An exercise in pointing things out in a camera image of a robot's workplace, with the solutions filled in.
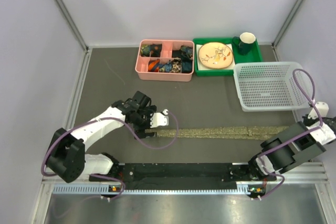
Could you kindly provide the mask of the olive green patterned tie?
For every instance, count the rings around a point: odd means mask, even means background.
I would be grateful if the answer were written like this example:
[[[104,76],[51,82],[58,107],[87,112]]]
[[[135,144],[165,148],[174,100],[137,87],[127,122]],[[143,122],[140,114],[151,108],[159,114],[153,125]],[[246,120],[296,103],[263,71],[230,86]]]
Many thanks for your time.
[[[265,141],[289,126],[232,126],[199,129],[179,129],[178,138],[219,138]]]

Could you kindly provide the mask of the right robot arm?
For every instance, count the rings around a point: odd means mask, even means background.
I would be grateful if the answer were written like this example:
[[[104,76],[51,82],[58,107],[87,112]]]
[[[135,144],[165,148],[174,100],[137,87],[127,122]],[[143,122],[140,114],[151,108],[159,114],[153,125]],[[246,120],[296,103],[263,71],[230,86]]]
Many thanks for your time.
[[[264,179],[270,173],[283,174],[316,158],[326,151],[325,146],[335,142],[335,118],[323,118],[323,126],[301,138],[264,156],[256,154],[245,166],[245,174],[252,180]],[[267,152],[280,144],[320,126],[320,121],[304,120],[286,128],[276,136],[261,143],[261,152]]]

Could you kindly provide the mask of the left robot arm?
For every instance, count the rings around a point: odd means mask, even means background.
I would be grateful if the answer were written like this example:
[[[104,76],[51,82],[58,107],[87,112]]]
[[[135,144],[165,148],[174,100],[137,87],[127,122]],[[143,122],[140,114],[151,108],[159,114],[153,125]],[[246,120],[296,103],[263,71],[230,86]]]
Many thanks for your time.
[[[157,107],[151,98],[138,91],[132,98],[114,102],[100,115],[71,130],[58,129],[44,157],[43,176],[59,176],[71,183],[81,175],[99,174],[114,180],[119,174],[117,160],[110,154],[87,154],[87,150],[110,132],[123,126],[138,138],[145,138]]]

